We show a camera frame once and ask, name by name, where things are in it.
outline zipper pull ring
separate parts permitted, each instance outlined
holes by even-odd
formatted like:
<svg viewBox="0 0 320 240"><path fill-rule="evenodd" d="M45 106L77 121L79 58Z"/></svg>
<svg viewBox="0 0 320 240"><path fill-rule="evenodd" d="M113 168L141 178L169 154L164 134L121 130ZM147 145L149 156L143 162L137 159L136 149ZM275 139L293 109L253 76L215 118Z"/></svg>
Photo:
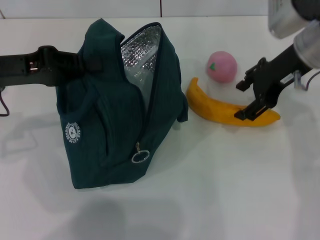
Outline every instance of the zipper pull ring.
<svg viewBox="0 0 320 240"><path fill-rule="evenodd" d="M136 148L137 152L140 153L140 142L137 142L135 144L135 148Z"/></svg>
<svg viewBox="0 0 320 240"><path fill-rule="evenodd" d="M131 162L134 163L134 164L140 164L140 163L143 163L145 160L147 160L149 157L150 157L150 152L148 150L140 150L140 142L137 142L135 144L135 148L137 150L137 153L135 155L133 155L133 157L131 158ZM146 156L141 159L141 160L135 160L135 158L139 155L142 155L142 154L145 154Z"/></svg>

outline dark green bag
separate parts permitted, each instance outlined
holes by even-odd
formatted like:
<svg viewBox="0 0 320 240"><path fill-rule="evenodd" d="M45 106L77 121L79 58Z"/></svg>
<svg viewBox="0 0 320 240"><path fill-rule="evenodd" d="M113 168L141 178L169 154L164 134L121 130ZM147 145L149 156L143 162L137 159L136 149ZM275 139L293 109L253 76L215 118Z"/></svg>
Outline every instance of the dark green bag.
<svg viewBox="0 0 320 240"><path fill-rule="evenodd" d="M175 120L188 119L179 59L159 23L125 37L100 19L79 55L103 71L57 87L57 109L76 189L132 183L145 175Z"/></svg>

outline yellow banana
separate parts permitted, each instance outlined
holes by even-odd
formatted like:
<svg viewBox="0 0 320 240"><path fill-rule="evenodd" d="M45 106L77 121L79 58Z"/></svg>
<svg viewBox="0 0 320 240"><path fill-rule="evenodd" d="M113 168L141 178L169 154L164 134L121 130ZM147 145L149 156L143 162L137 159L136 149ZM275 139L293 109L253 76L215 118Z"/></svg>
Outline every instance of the yellow banana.
<svg viewBox="0 0 320 240"><path fill-rule="evenodd" d="M268 109L255 121L246 119L244 121L236 118L234 115L239 110L243 110L245 106L234 105L221 102L208 97L204 91L198 86L198 78L191 80L189 88L186 92L190 108L200 117L228 125L239 127L264 127L278 121L281 117L275 111Z"/></svg>

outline pink ball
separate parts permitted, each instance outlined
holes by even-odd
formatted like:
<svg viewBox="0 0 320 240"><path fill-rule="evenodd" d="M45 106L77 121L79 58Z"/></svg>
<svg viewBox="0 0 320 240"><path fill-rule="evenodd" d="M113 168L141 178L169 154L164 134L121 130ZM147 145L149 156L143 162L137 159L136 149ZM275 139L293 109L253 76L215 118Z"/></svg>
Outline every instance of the pink ball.
<svg viewBox="0 0 320 240"><path fill-rule="evenodd" d="M238 71L237 61L230 53L217 51L210 56L206 71L213 80L219 83L230 83L235 79Z"/></svg>

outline zipper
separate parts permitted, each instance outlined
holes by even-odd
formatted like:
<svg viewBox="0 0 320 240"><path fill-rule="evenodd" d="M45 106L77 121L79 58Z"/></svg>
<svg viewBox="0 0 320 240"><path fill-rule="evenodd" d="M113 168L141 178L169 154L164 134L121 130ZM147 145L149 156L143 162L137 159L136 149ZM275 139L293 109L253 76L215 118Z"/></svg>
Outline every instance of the zipper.
<svg viewBox="0 0 320 240"><path fill-rule="evenodd" d="M164 30L161 26L161 24L157 23L156 24L157 26L159 26L161 28L161 36L160 36L160 41L159 41L159 45L158 45L158 50L157 50L157 56L156 56L156 62L155 62L155 68L154 68L154 73L153 73L153 82L152 82L152 87L151 87L151 93L150 93L150 102L149 102L149 106L148 106L148 109L147 109L147 112L145 111L145 101L143 99L143 96L142 96L142 93L141 93L141 90L139 89L138 86L134 85L133 83L129 82L127 77L126 77L126 74L125 74L125 71L124 71L124 66L123 66L123 59L122 59L122 56L120 54L120 58L119 58L119 64L120 66L123 66L123 72L122 72L122 75L124 77L124 79L127 80L127 82L129 84L131 84L132 86L135 87L135 89L137 89L138 93L139 93L139 101L140 101L140 106L141 106L141 114L142 114L142 117L144 117L142 119L142 127L141 127L141 131L138 135L138 138L136 140L136 144L135 144L135 147L133 148L133 151L132 151L132 162L133 163L141 163L141 162L144 162L149 156L150 156L150 153L148 150L140 150L140 142L146 132L146 129L147 129L147 126L149 125L149 121L150 121L150 115L151 115L151 112L152 112L152 109L153 109L153 105L154 105L154 101L155 101L155 90L156 90L156 86L157 86L157 80L158 80L158 69L159 69L159 64L160 64L160 57L161 57L161 52L162 52L162 44L163 44L163 38L164 38ZM116 49L118 48L118 53L121 53L121 46L123 46L124 44L126 44L129 40L131 40L133 37L135 37L138 33L141 33L143 30L147 29L148 27L151 27L151 26L156 26L156 25L153 25L153 24L148 24L146 26L144 26L143 28L139 29L137 32L135 32L133 35L131 35L123 44L119 44L117 45L116 44ZM140 153L147 153L148 156L143 160L143 161L140 161L140 162L134 162L134 157L136 155L139 155Z"/></svg>
<svg viewBox="0 0 320 240"><path fill-rule="evenodd" d="M154 106L154 101L155 101L155 91L156 91L156 86L157 86L157 80L158 80L158 71L154 71L153 73L153 82L152 82L152 87L151 87L151 93L150 93L150 102L149 102L149 106L148 106L148 110L146 112L146 115L145 115L145 118L144 120L142 121L142 127L141 127L141 131L139 133L139 136L137 138L137 141L136 141L136 144L135 144L135 150L134 152L136 153L140 153L140 152L145 152L147 150L140 150L140 142L143 138L143 136L145 135L145 132L146 132L146 129L147 129L147 126L149 125L149 122L150 122L150 116L151 116L151 112L153 110L153 106ZM143 99L143 96L142 96L142 93L141 93L141 90L136 86L134 85L138 91L139 91L139 96L140 96L140 102L141 103L144 103L144 99Z"/></svg>

